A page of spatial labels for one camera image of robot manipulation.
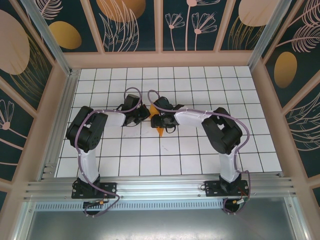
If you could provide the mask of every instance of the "enclosure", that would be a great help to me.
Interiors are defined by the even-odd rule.
[[[320,239],[319,19],[319,0],[1,1],[0,238]],[[155,90],[245,124],[241,213],[202,189],[222,170],[207,133],[147,118],[103,129],[96,164],[120,199],[83,214],[67,128],[131,87],[148,109]]]

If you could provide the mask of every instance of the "purple cable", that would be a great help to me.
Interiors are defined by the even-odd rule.
[[[155,90],[149,90],[148,93],[147,93],[147,97],[148,97],[148,100],[149,102],[151,103],[152,106],[154,106],[156,109],[160,110],[160,111],[163,111],[163,112],[167,112],[167,113],[181,113],[181,112],[193,112],[193,113],[198,113],[198,114],[208,114],[208,115],[214,115],[214,116],[218,116],[218,117],[224,117],[224,118],[227,118],[227,119],[231,119],[237,123],[239,123],[243,128],[244,130],[246,131],[246,139],[244,141],[244,143],[242,143],[239,147],[236,148],[236,150],[234,151],[234,158],[233,158],[233,164],[234,164],[234,168],[236,169],[237,173],[239,174],[248,174],[248,187],[249,187],[249,193],[248,193],[248,199],[250,199],[250,193],[251,193],[251,179],[250,179],[250,173],[248,170],[246,171],[239,171],[238,170],[238,167],[237,167],[237,154],[239,152],[239,150],[247,144],[247,142],[249,141],[249,138],[250,138],[250,132],[249,132],[249,129],[247,128],[247,126],[242,122],[240,121],[239,119],[233,117],[233,116],[230,116],[230,115],[226,115],[226,114],[222,114],[222,113],[216,113],[216,112],[213,112],[213,111],[201,111],[201,110],[196,110],[196,109],[190,109],[190,108],[186,108],[186,109],[178,109],[178,110],[167,110],[167,109],[164,109],[164,108],[161,108],[161,107],[158,107],[156,106],[151,98],[150,98],[150,93],[156,93],[158,95],[158,97],[160,97],[159,93]],[[223,205],[222,205],[222,210],[226,213],[226,214],[229,214],[231,213],[231,211],[229,211],[228,209],[225,208],[225,205],[226,205],[226,201],[228,200],[228,198],[225,198],[223,200]]]
[[[84,127],[84,125],[86,124],[86,122],[88,121],[88,119],[89,119],[93,114],[95,114],[95,113],[128,113],[128,112],[131,112],[132,110],[135,110],[135,109],[140,105],[140,103],[142,102],[142,94],[141,94],[141,92],[140,92],[140,90],[139,90],[138,88],[136,88],[136,87],[129,87],[129,88],[127,88],[127,89],[125,90],[125,92],[124,92],[124,99],[126,99],[126,93],[127,93],[127,91],[130,90],[130,89],[137,90],[137,92],[139,93],[139,101],[138,101],[138,103],[137,103],[133,108],[131,108],[131,109],[129,109],[129,110],[124,110],[124,111],[120,111],[120,110],[109,110],[109,109],[94,110],[94,111],[90,112],[90,113],[86,116],[86,118],[85,118],[85,119],[83,120],[83,122],[81,123],[78,132],[76,133],[75,140],[74,140],[74,147],[75,147],[76,151],[78,152],[78,165],[79,165],[80,172],[81,172],[81,174],[83,175],[84,179],[88,182],[88,184],[89,184],[91,187],[97,189],[98,191],[100,191],[100,192],[102,192],[102,193],[104,193],[104,194],[108,194],[108,195],[112,195],[112,196],[117,197],[117,200],[116,200],[114,203],[112,203],[112,204],[111,204],[109,207],[107,207],[105,210],[100,211],[100,212],[98,212],[98,213],[95,214],[95,215],[89,215],[89,214],[87,213],[87,209],[88,209],[88,207],[90,207],[90,206],[88,205],[88,206],[84,209],[84,213],[86,214],[87,217],[88,217],[88,216],[92,216],[92,218],[94,218],[94,217],[99,217],[99,216],[101,216],[102,214],[106,213],[110,208],[112,208],[112,207],[120,200],[120,196],[119,196],[118,194],[116,194],[116,193],[103,190],[103,189],[95,186],[92,182],[89,181],[89,179],[88,179],[88,177],[86,176],[85,172],[83,171],[83,168],[82,168],[82,165],[81,165],[81,152],[80,152],[80,149],[79,149],[79,147],[78,147],[78,139],[79,139],[80,132],[81,132],[82,128]]]

